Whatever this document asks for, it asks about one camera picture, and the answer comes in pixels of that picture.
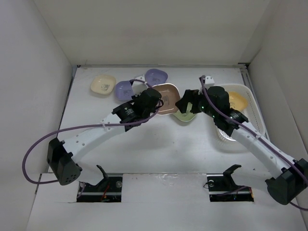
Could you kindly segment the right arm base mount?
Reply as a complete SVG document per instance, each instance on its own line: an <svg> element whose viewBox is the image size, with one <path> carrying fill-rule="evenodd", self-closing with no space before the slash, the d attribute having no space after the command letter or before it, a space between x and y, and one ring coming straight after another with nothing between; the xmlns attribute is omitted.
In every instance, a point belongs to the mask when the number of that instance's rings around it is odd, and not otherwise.
<svg viewBox="0 0 308 231"><path fill-rule="evenodd" d="M203 188L208 190L210 202L254 202L250 187L236 185L231 175L241 165L233 165L223 173L206 174Z"/></svg>

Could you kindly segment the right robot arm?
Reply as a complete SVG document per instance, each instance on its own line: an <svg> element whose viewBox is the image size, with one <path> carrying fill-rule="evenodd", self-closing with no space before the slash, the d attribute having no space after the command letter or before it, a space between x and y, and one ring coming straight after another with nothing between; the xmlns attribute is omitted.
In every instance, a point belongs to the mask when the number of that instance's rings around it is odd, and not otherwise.
<svg viewBox="0 0 308 231"><path fill-rule="evenodd" d="M244 146L267 169L257 174L254 170L243 170L239 164L232 165L223 172L222 178L222 185L231 193L247 187L259 188L277 203L287 205L307 188L307 161L295 160L257 132L243 113L231 107L229 94L223 87L186 90L175 106L185 113L190 103L191 113L211 117L218 129Z"/></svg>

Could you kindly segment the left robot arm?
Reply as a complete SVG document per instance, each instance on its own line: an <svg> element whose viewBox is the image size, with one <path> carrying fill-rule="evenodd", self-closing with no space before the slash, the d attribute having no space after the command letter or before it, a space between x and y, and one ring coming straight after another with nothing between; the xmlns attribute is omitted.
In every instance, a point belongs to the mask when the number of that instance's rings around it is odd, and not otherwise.
<svg viewBox="0 0 308 231"><path fill-rule="evenodd" d="M148 88L131 101L114 108L99 124L90 125L67 140L52 139L48 146L47 162L60 185L68 185L80 177L82 167L78 162L92 149L146 123L163 105L161 98L158 91Z"/></svg>

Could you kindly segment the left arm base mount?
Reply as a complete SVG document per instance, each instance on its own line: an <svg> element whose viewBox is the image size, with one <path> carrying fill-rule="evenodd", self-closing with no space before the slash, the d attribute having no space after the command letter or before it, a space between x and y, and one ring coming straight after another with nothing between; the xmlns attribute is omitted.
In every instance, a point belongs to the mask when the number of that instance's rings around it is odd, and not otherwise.
<svg viewBox="0 0 308 231"><path fill-rule="evenodd" d="M81 183L77 192L78 203L120 203L122 199L123 174L107 174L96 166L102 174L102 180L96 184Z"/></svg>

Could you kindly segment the cream panda plate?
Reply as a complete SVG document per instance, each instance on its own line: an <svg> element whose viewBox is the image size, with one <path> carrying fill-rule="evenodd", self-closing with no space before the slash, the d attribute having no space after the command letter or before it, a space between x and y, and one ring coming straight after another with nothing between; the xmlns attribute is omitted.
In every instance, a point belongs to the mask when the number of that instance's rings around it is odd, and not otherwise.
<svg viewBox="0 0 308 231"><path fill-rule="evenodd" d="M107 96L110 95L116 85L116 78L111 75L97 75L90 85L90 90L94 93Z"/></svg>

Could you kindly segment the brown panda plate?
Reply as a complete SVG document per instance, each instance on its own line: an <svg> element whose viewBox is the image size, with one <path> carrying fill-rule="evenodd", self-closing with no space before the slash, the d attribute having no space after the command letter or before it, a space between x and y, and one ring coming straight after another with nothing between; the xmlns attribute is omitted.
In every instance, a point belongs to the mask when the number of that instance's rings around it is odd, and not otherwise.
<svg viewBox="0 0 308 231"><path fill-rule="evenodd" d="M164 83L155 85L153 88L161 94L161 100L164 103L164 105L158 111L159 115L170 115L178 111L175 103L180 100L180 93L175 85Z"/></svg>

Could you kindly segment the green panda plate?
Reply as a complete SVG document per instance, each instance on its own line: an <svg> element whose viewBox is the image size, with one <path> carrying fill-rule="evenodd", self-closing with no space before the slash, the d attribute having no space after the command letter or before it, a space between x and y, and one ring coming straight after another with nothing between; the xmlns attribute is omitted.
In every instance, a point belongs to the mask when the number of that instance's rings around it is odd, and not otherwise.
<svg viewBox="0 0 308 231"><path fill-rule="evenodd" d="M197 114L192 113L191 109L192 109L192 104L188 103L187 110L185 113L181 113L180 110L178 110L177 112L173 114L173 116L177 118L178 120L180 120L181 122L190 122L197 115Z"/></svg>

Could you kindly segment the purple panda plate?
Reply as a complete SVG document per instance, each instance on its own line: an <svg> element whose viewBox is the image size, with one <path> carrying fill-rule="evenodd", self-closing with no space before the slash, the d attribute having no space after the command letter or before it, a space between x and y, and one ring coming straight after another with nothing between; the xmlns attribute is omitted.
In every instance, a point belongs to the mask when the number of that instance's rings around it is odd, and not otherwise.
<svg viewBox="0 0 308 231"><path fill-rule="evenodd" d="M132 84L129 80L120 81L115 85L115 97L119 101L130 101L133 95Z"/></svg>
<svg viewBox="0 0 308 231"><path fill-rule="evenodd" d="M159 85L166 83L168 74L159 69L149 69L145 75L145 80L151 85Z"/></svg>

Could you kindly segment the yellow panda plate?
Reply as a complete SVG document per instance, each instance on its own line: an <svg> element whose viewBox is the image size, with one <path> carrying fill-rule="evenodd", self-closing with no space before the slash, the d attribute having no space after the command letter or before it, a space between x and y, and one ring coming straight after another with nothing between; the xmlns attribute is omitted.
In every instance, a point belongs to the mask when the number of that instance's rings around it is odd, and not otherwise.
<svg viewBox="0 0 308 231"><path fill-rule="evenodd" d="M244 98L239 93L229 91L228 94L231 108L242 112L248 106L248 101L246 100L246 98Z"/></svg>

